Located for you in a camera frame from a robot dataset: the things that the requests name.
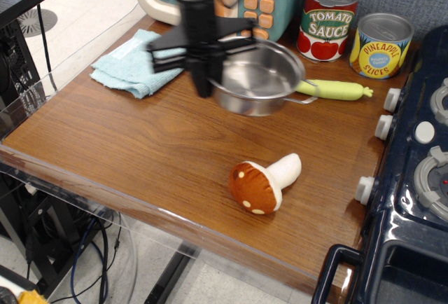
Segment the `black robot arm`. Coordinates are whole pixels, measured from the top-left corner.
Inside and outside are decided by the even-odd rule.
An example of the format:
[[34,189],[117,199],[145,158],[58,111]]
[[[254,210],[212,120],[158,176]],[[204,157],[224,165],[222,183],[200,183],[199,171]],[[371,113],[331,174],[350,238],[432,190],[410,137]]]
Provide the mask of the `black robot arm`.
[[197,94],[209,97],[211,82],[221,82],[227,56],[254,48],[255,22],[250,18],[217,16],[214,0],[177,1],[180,24],[147,45],[153,71],[185,69]]

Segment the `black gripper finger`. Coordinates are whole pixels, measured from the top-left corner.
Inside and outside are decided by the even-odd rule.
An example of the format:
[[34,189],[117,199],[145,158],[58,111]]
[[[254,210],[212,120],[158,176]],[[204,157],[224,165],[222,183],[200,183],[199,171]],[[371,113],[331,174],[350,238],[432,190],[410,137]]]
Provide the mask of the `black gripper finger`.
[[216,53],[211,56],[208,65],[208,78],[211,81],[221,84],[223,76],[223,63],[225,59],[225,53]]
[[202,98],[211,96],[212,84],[209,82],[209,70],[205,62],[191,62],[189,72],[195,84],[197,94]]

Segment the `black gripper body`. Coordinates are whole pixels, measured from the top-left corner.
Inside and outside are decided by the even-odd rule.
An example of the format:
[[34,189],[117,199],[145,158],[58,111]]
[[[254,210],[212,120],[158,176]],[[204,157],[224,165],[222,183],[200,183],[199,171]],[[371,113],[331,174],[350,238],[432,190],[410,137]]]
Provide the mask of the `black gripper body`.
[[180,24],[152,41],[146,47],[153,62],[153,71],[159,73],[175,68],[185,68],[187,59],[202,57],[218,51],[251,45],[252,35],[242,43],[219,45],[219,40],[231,34],[253,31],[251,18],[224,18],[215,14],[214,0],[179,1]]

